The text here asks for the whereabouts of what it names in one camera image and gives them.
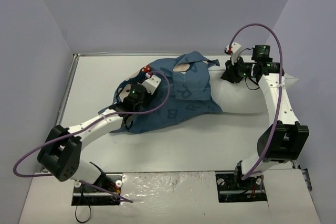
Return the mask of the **white pillow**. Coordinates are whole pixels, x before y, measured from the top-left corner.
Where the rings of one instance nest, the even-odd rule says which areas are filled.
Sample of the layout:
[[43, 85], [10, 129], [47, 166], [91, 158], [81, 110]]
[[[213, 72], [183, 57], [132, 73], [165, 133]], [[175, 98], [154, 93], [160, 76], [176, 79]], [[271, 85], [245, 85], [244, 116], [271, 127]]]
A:
[[264, 95], [251, 81], [230, 83], [221, 79], [225, 68], [208, 68], [212, 100], [225, 113], [257, 114], [267, 112]]

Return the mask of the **blue letter print pillowcase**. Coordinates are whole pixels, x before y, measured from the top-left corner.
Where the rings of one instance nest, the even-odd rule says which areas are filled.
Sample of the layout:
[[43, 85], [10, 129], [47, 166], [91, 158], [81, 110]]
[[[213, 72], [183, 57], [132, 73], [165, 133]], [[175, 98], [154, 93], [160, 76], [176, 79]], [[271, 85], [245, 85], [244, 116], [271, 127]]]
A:
[[114, 133], [140, 134], [180, 124], [203, 114], [221, 113], [222, 109], [211, 96], [209, 69], [220, 65], [198, 51], [177, 58], [157, 59], [148, 64], [162, 79], [155, 95], [142, 111], [151, 113], [137, 115], [134, 121], [114, 130]]

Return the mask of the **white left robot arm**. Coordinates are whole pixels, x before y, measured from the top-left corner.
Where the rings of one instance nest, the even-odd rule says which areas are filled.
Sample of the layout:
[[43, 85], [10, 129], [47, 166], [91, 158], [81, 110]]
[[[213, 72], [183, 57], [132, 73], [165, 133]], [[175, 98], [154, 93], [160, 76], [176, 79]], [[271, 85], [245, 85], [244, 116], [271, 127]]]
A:
[[86, 122], [71, 127], [55, 126], [49, 133], [37, 160], [59, 181], [72, 179], [84, 181], [93, 191], [106, 185], [103, 171], [81, 159], [81, 152], [90, 143], [109, 132], [131, 128], [136, 115], [152, 100], [159, 81], [146, 80], [125, 88], [121, 102], [109, 106], [103, 113]]

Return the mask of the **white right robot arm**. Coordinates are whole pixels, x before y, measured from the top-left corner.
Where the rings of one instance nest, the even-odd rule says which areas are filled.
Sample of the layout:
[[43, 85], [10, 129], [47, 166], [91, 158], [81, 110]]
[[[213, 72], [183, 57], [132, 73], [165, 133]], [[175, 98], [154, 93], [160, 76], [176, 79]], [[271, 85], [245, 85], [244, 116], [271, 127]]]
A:
[[309, 128], [299, 122], [292, 109], [285, 73], [281, 63], [270, 58], [270, 46], [254, 46], [251, 62], [242, 59], [243, 49], [238, 43], [226, 46], [224, 52], [230, 59], [225, 63], [221, 79], [234, 84], [251, 80], [264, 95], [270, 121], [270, 126], [258, 139], [256, 153], [236, 166], [233, 183], [244, 189], [251, 184], [251, 177], [275, 165], [297, 160], [308, 139]]

